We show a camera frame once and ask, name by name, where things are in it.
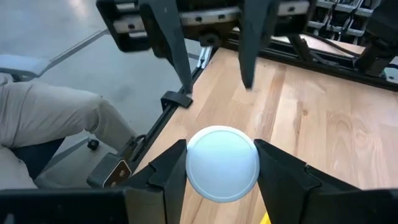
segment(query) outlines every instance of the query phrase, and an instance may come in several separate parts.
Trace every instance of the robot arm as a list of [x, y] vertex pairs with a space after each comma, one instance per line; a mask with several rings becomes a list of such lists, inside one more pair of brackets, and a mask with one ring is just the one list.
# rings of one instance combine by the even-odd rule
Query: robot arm
[[[397, 223], [397, 189], [360, 190], [255, 139], [257, 180], [272, 224]], [[187, 176], [178, 140], [121, 185], [107, 189], [0, 191], [3, 223], [178, 224]]]
[[97, 8], [123, 52], [152, 48], [173, 65], [186, 93], [192, 78], [184, 38], [220, 46], [238, 27], [242, 81], [252, 87], [256, 57], [271, 36], [304, 31], [314, 0], [98, 0]]

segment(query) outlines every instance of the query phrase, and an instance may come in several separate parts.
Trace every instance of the black bracket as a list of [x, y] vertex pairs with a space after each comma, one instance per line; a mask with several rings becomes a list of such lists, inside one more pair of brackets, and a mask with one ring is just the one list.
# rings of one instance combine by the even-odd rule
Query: black bracket
[[183, 108], [189, 108], [193, 100], [184, 94], [177, 93], [174, 91], [167, 91], [160, 99], [163, 111], [168, 105], [182, 106]]
[[324, 65], [338, 66], [338, 63], [325, 60], [321, 56], [317, 55], [317, 53], [313, 52], [308, 46], [307, 41], [302, 39], [299, 35], [290, 35], [287, 38], [300, 60], [311, 63], [314, 62], [314, 60], [317, 60]]
[[397, 223], [397, 189], [360, 190], [255, 139], [271, 223]]
[[392, 59], [398, 55], [395, 49], [396, 46], [382, 40], [373, 40], [354, 62], [354, 67], [367, 75], [380, 77]]

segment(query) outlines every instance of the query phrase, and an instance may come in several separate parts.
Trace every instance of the cable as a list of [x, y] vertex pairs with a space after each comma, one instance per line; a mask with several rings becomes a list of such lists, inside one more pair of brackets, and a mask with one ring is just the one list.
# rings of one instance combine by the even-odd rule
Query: cable
[[322, 41], [322, 42], [324, 42], [324, 43], [326, 43], [326, 44], [334, 47], [335, 49], [340, 50], [340, 51], [342, 51], [342, 52], [344, 52], [346, 54], [352, 55], [354, 57], [359, 57], [360, 56], [360, 54], [357, 54], [357, 53], [352, 52], [350, 50], [347, 50], [347, 49], [345, 49], [343, 47], [340, 47], [339, 45], [333, 43], [332, 41], [330, 41], [330, 40], [328, 40], [326, 38], [320, 37], [318, 35], [315, 35], [315, 34], [312, 34], [312, 33], [309, 33], [309, 32], [304, 32], [303, 34], [305, 34], [307, 36], [310, 36], [310, 37], [313, 37], [313, 38], [315, 38], [317, 40], [320, 40], [320, 41]]

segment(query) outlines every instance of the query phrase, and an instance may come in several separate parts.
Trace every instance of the leg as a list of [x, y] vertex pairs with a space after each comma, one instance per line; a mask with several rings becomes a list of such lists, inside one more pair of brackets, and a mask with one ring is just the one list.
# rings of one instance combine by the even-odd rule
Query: leg
[[24, 161], [30, 177], [36, 179], [50, 162], [62, 142], [63, 139], [57, 139], [43, 144], [11, 149], [11, 151], [18, 159]]
[[53, 141], [85, 129], [121, 150], [136, 136], [106, 100], [88, 91], [34, 82], [10, 83], [0, 86], [2, 104], [0, 144], [9, 148]]
[[0, 189], [35, 189], [26, 165], [8, 148], [0, 146]]

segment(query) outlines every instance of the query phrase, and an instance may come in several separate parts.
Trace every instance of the white ball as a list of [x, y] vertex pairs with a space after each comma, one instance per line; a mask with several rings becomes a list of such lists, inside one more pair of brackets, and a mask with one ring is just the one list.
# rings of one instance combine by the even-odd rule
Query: white ball
[[187, 145], [186, 170], [193, 188], [215, 202], [233, 202], [254, 187], [259, 176], [259, 154], [242, 131], [210, 126]]

